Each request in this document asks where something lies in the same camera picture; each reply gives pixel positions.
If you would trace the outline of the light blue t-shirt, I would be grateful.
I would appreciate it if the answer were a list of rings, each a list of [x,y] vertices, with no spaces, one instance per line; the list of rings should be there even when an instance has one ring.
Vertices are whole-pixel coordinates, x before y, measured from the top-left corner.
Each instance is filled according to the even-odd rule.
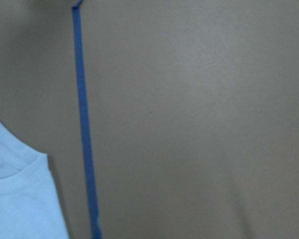
[[[0,122],[0,239],[67,239],[47,154]]]

